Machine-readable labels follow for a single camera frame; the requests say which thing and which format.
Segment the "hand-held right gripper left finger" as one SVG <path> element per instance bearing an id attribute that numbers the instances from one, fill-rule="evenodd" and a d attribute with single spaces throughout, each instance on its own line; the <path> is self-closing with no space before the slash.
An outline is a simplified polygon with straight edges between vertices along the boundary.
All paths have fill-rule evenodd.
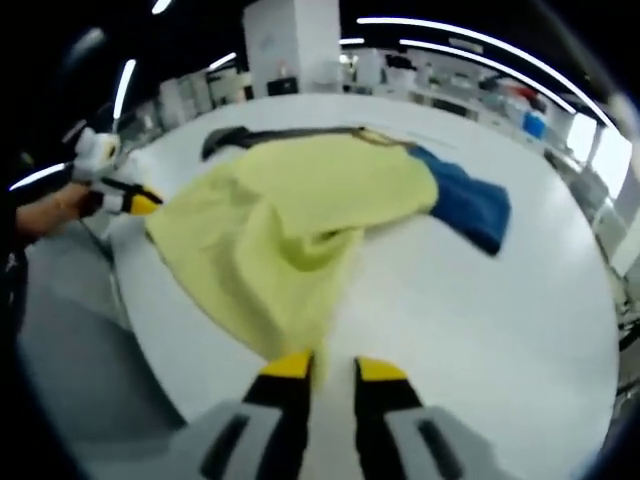
<path id="1" fill-rule="evenodd" d="M 225 400 L 172 437 L 168 479 L 295 479 L 308 442 L 314 352 L 264 366 L 244 396 Z"/>

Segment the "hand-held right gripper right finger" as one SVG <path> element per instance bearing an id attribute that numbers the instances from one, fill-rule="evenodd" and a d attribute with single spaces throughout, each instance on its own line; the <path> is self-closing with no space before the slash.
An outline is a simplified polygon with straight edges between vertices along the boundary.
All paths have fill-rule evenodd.
<path id="1" fill-rule="evenodd" d="M 490 443 L 423 403 L 388 361 L 354 358 L 355 446 L 366 479 L 503 479 Z"/>

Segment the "person's left hand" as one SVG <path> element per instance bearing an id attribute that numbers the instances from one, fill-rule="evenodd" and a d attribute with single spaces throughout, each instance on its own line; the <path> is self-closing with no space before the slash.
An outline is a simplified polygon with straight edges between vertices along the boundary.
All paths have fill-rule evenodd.
<path id="1" fill-rule="evenodd" d="M 100 208 L 102 196 L 87 185 L 68 183 L 52 194 L 61 221 L 78 220 L 89 217 Z"/>

